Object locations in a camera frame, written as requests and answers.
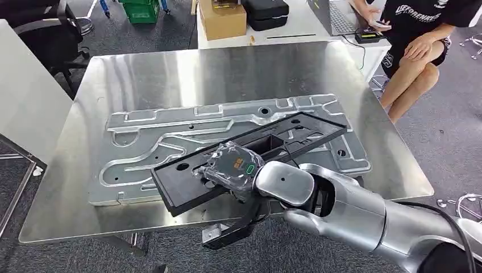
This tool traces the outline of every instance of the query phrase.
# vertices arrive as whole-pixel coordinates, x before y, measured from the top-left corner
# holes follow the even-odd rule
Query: cable
[[[259,223],[263,222],[264,220],[266,220],[266,218],[269,217],[269,215],[271,214],[271,199],[268,199],[267,205],[268,205],[268,212],[265,215],[263,215],[261,218],[252,221],[251,224],[259,224]]]
[[[296,161],[294,161],[293,155],[291,155],[291,153],[289,152],[288,148],[286,147],[286,143],[283,144],[283,147],[285,148],[284,150],[288,153],[289,159],[291,159],[291,161],[292,161],[292,162],[296,165],[296,167],[299,169],[299,168],[300,168],[300,165],[298,165],[298,163],[296,163]]]
[[[441,210],[439,208],[435,208],[433,206],[429,206],[429,205],[425,205],[425,204],[421,204],[421,203],[416,203],[416,202],[404,202],[404,201],[399,201],[399,202],[396,202],[396,203],[398,203],[400,205],[405,205],[405,206],[419,206],[419,207],[424,208],[424,209],[433,210],[433,211],[437,212],[438,214],[440,214],[443,218],[445,218],[445,220],[447,220],[447,222],[457,231],[460,239],[462,240],[464,250],[467,254],[467,262],[468,262],[469,272],[470,273],[476,273],[475,260],[473,259],[472,250],[470,248],[470,245],[467,241],[467,238],[466,238],[464,232],[462,231],[462,229],[460,229],[459,225],[455,222],[454,219],[452,219],[452,217],[450,217],[443,210]]]
[[[352,44],[353,46],[360,47],[360,48],[363,49],[363,59],[361,60],[361,67],[358,69],[358,70],[362,70],[362,69],[365,67],[365,54],[367,53],[367,49],[364,48],[364,47],[362,47],[362,46],[359,45],[359,44],[354,44],[354,43],[350,42],[350,41],[346,38],[345,35],[342,35],[342,37],[345,38],[345,40],[346,40],[348,43]]]
[[[191,36],[189,37],[188,49],[191,49],[191,40],[193,39],[193,34],[194,34],[194,30],[196,29],[196,25],[197,25],[197,17],[194,16],[194,26],[193,26],[193,30],[191,31]]]

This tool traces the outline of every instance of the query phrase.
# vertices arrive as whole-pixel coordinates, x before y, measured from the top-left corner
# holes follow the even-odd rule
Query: green crate
[[[150,5],[150,4],[151,4],[151,0],[119,0],[119,3]]]
[[[159,1],[147,0],[149,4],[122,4],[131,24],[150,24],[157,22]]]

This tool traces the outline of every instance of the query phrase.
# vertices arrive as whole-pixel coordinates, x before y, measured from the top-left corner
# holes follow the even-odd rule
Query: laptop keyboard
[[[343,13],[336,7],[335,3],[330,1],[330,17],[331,24],[340,33],[355,32],[355,26],[348,22]]]

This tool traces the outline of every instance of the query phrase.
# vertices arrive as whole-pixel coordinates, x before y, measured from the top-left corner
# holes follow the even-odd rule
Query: person's leg
[[[430,90],[438,81],[439,70],[428,63],[415,81],[393,103],[388,116],[395,123],[425,92]]]
[[[415,81],[415,79],[423,72],[425,66],[431,61],[438,58],[444,50],[441,41],[436,41],[433,45],[432,52],[423,59],[411,61],[406,58],[400,60],[400,67],[388,82],[380,103],[383,108],[392,104],[407,88]]]

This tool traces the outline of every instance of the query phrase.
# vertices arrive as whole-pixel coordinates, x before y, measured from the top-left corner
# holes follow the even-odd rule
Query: person's arm
[[[422,59],[430,53],[435,41],[448,37],[454,29],[454,26],[442,23],[436,29],[419,36],[408,44],[404,57],[413,61]]]
[[[392,27],[386,27],[386,28],[379,28],[374,26],[372,23],[375,21],[373,19],[373,14],[378,14],[381,12],[380,9],[378,8],[373,8],[369,4],[367,4],[366,0],[351,0],[353,6],[355,7],[356,11],[363,17],[365,20],[368,22],[368,24],[376,29],[377,31],[387,31],[390,30]]]

